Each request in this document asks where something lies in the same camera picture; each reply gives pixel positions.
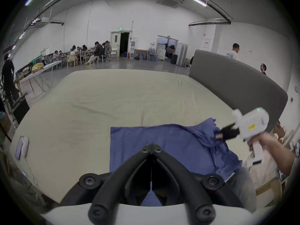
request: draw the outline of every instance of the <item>cardboard box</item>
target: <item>cardboard box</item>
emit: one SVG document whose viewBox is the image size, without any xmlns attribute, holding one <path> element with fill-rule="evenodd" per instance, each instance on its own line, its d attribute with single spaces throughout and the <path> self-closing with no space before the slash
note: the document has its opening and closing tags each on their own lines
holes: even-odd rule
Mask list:
<svg viewBox="0 0 300 225">
<path fill-rule="evenodd" d="M 278 122 L 275 125 L 273 133 L 277 133 L 279 138 L 282 138 L 285 136 L 285 131 L 283 130 L 283 128 L 281 127 L 281 125 Z"/>
<path fill-rule="evenodd" d="M 10 120 L 9 120 L 9 118 L 8 118 L 7 113 L 4 114 L 3 118 L 0 120 L 0 123 L 1 123 L 1 125 L 2 125 L 2 127 L 3 127 L 3 129 L 4 129 L 4 131 L 5 131 L 6 133 L 8 133 L 8 131 L 9 131 L 9 129 L 10 129 L 11 122 L 10 122 Z"/>
</svg>

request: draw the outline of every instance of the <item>yellow label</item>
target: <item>yellow label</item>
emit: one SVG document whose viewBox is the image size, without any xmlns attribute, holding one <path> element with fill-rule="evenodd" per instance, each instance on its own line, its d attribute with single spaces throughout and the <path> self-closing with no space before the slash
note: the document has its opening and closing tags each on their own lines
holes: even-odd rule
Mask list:
<svg viewBox="0 0 300 225">
<path fill-rule="evenodd" d="M 255 128 L 255 123 L 253 123 L 252 125 L 250 125 L 249 127 L 248 127 L 248 130 L 250 131 L 250 130 L 252 130 L 252 129 L 254 129 Z"/>
</svg>

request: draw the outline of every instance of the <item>ceiling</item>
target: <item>ceiling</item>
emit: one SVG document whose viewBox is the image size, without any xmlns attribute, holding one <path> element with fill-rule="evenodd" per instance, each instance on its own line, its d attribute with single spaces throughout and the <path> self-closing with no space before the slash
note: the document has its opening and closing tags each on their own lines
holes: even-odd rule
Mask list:
<svg viewBox="0 0 300 225">
<path fill-rule="evenodd" d="M 40 9 L 50 0 L 34 0 L 29 6 L 23 6 L 14 22 L 12 23 L 4 42 L 1 45 L 2 51 L 14 44 L 23 32 L 25 21 L 34 19 Z M 91 0 L 62 0 L 52 6 L 51 17 L 58 13 L 75 6 L 77 4 L 87 2 Z M 211 0 L 227 12 L 232 17 L 232 22 L 242 22 L 259 25 L 265 28 L 269 28 L 284 36 L 289 36 L 289 25 L 284 19 L 283 15 L 276 8 L 275 4 L 271 0 Z M 189 9 L 205 19 L 220 18 L 221 16 L 210 7 L 204 7 L 192 0 L 185 0 L 182 5 L 186 9 Z M 50 14 L 50 10 L 45 12 L 45 15 Z M 26 31 L 25 37 L 28 37 L 34 29 Z M 20 46 L 26 38 L 18 41 L 17 46 Z"/>
</svg>

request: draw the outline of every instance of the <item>man in white t-shirt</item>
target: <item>man in white t-shirt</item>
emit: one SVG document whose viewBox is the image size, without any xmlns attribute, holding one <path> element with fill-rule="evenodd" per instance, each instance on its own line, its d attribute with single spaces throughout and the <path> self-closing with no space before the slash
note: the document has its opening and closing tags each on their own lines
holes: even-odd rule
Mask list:
<svg viewBox="0 0 300 225">
<path fill-rule="evenodd" d="M 240 45 L 238 45 L 237 43 L 234 43 L 232 46 L 232 50 L 228 51 L 226 56 L 229 58 L 238 60 L 238 51 L 239 50 L 240 50 Z"/>
</svg>

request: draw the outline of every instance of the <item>hand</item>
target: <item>hand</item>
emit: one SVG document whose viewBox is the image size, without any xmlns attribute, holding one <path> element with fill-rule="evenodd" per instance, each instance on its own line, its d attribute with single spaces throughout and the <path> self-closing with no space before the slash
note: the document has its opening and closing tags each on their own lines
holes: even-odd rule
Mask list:
<svg viewBox="0 0 300 225">
<path fill-rule="evenodd" d="M 279 143 L 276 137 L 271 136 L 270 133 L 261 133 L 256 137 L 251 138 L 248 142 L 250 151 L 253 151 L 253 143 L 257 141 L 259 141 L 264 150 L 267 150 L 274 143 Z"/>
</svg>

